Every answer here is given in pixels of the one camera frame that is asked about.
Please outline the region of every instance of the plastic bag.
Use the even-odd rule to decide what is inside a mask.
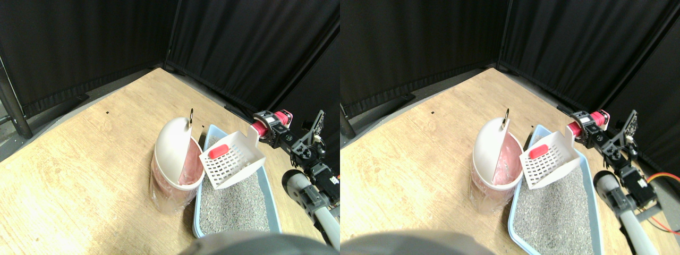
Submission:
[[[522,154],[522,149],[510,133],[506,133],[494,172],[494,185],[510,184],[522,174],[520,154]],[[471,163],[470,170],[470,201],[475,209],[482,214],[502,210],[515,194],[517,185],[506,190],[492,188],[481,180],[475,171],[474,163]]]
[[[191,140],[189,142],[189,149],[187,150],[184,168],[182,169],[182,179],[184,182],[186,180],[193,180],[196,182],[196,180],[200,178],[200,175],[198,174],[203,174],[203,165],[199,160],[200,154],[201,150],[198,144],[196,144],[196,141]],[[184,176],[187,173],[198,175],[198,177]],[[176,214],[177,212],[184,210],[189,202],[191,202],[191,200],[196,197],[198,187],[192,190],[180,190],[173,187],[160,172],[156,162],[156,155],[154,155],[151,160],[149,192],[151,200],[154,202],[156,208],[159,211],[163,212],[164,214]]]

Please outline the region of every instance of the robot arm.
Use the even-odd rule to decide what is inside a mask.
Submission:
[[[640,170],[630,163],[637,158],[637,147],[632,138],[637,130],[637,113],[633,110],[628,121],[613,138],[605,133],[609,123],[607,112],[576,112],[571,117],[576,121],[569,124],[568,128],[574,133],[576,142],[588,149],[595,148],[605,158],[606,166],[614,169],[614,173],[598,172],[593,184],[600,198],[621,222],[621,232],[626,236],[631,251],[633,254],[658,254],[640,221],[661,211],[661,205],[657,202],[643,213],[634,213],[635,209],[645,209],[657,200],[654,188],[647,183]],[[628,159],[623,157],[621,150],[627,151]]]
[[[290,155],[291,165],[303,169],[303,172],[293,169],[284,174],[284,190],[305,210],[326,243],[338,249],[340,224],[335,218],[340,215],[340,179],[322,161],[326,153],[320,137],[324,112],[319,111],[314,122],[305,123],[308,133],[300,139],[288,129],[292,114],[286,110],[258,112],[254,118],[256,122],[252,126],[258,131],[260,142],[283,149]]]

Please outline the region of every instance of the gray cat litter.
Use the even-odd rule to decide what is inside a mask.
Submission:
[[[210,136],[208,147],[219,139]],[[258,184],[258,175],[219,190],[208,179],[201,189],[199,226],[204,234],[222,231],[269,231],[265,195]]]
[[[517,196],[513,227],[541,254],[593,254],[588,195],[581,167],[564,178],[530,190],[526,181]]]

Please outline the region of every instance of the black pole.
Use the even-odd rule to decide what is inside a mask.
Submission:
[[[26,118],[24,118],[24,113],[14,94],[14,89],[12,89],[12,85],[10,84],[10,79],[5,70],[4,63],[2,64],[2,70],[0,71],[0,101],[2,101],[2,105],[5,106],[7,113],[12,118],[12,124],[14,125],[16,132],[22,137],[30,139],[33,137],[33,132],[31,132],[31,127],[29,127],[29,123],[26,122]]]
[[[503,37],[500,38],[500,52],[498,53],[498,60],[496,61],[496,70],[500,67],[500,59],[503,57],[503,48],[505,48],[505,38],[508,34],[508,23],[510,23],[510,13],[512,10],[512,0],[508,0],[508,11],[505,14],[505,26],[503,27]]]
[[[182,0],[177,2],[177,9],[175,9],[175,19],[172,22],[172,31],[170,31],[170,40],[168,41],[168,50],[165,52],[165,59],[163,60],[163,69],[167,70],[168,58],[170,57],[170,48],[172,47],[172,40],[175,37],[175,28],[177,27],[177,17],[180,16],[180,6]]]
[[[345,115],[345,110],[342,108],[342,105],[340,105],[340,108],[342,109],[342,116],[340,117],[340,133],[342,133],[342,135],[348,139],[355,138],[356,133],[354,132],[349,120],[347,120],[347,115]]]

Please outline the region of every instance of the cable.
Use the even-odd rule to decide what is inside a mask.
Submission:
[[[661,172],[661,173],[654,173],[653,175],[649,176],[649,178],[647,178],[647,183],[651,182],[652,180],[656,179],[659,176],[671,177],[673,179],[676,179],[678,182],[680,182],[680,177],[677,177],[677,176],[673,175],[672,173]]]
[[[671,177],[673,179],[676,179],[678,182],[680,182],[680,177],[677,177],[677,176],[673,175],[672,173],[661,172],[661,173],[655,173],[655,174],[649,176],[649,178],[647,178],[647,183],[651,182],[652,180],[656,179],[659,176]],[[676,235],[680,235],[680,233],[678,233],[680,231],[674,231],[674,230],[670,229],[669,227],[664,226],[663,224],[661,224],[661,222],[656,220],[656,218],[654,218],[653,216],[651,217],[651,219],[654,220],[657,224],[659,224],[659,226],[661,226],[666,232],[673,233],[673,234],[676,234]]]
[[[662,228],[666,229],[668,232],[671,232],[671,233],[676,234],[676,235],[680,235],[680,233],[675,232],[675,231],[673,231],[672,229],[670,229],[670,228],[664,226],[663,224],[661,224],[661,222],[659,222],[658,220],[656,220],[656,218],[654,218],[654,216],[652,216],[651,219],[654,220],[656,223],[658,223],[659,226],[661,226]]]

